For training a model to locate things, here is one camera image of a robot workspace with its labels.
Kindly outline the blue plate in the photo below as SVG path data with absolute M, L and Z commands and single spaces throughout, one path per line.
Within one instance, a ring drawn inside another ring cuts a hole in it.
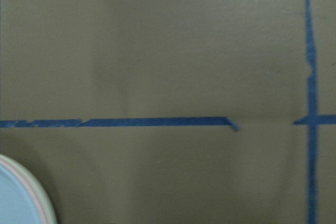
M 3 164 L 1 164 L 1 223 L 41 223 L 28 191 Z

